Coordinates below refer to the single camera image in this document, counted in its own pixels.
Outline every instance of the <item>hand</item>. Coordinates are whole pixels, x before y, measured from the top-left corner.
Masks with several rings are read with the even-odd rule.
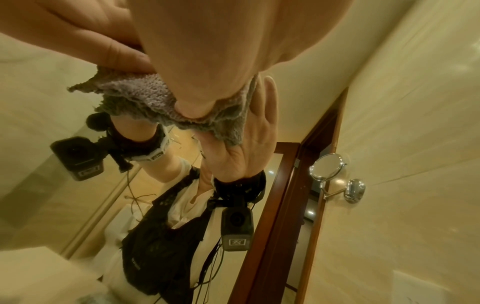
[[[277,144],[278,95],[271,77],[260,78],[247,113],[243,142],[230,147],[212,133],[194,131],[205,162],[221,182],[233,182],[260,173],[270,161]]]
[[[126,72],[154,73],[128,9],[108,0],[2,0],[0,32]]]

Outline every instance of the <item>white shirt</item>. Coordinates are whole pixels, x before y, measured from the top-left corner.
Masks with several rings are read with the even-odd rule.
[[[165,185],[164,190],[167,191],[172,186],[180,182],[190,172],[192,166],[184,159],[182,159],[182,171],[180,175],[173,181]],[[214,191],[209,190],[199,195],[193,204],[190,201],[197,194],[199,186],[199,180],[193,181],[193,183],[180,191],[176,197],[175,203],[173,203],[170,211],[168,212],[168,222],[173,229],[182,227],[185,223],[195,217],[199,217],[207,207],[207,202],[213,195]],[[190,268],[190,286],[196,285],[202,267],[207,259],[208,255],[215,247],[216,243],[220,239],[220,225],[222,221],[223,208],[216,208],[210,217],[208,226],[203,236],[203,241],[198,244],[198,247],[193,255]],[[134,216],[141,218],[140,212],[136,212]],[[137,225],[137,221],[132,221],[133,228]],[[119,250],[111,259],[109,266],[107,267],[105,274],[103,275],[102,282],[107,285],[110,290],[125,303],[132,304],[153,304],[158,300],[158,295],[148,296],[131,286],[124,275],[122,265],[122,252]]]

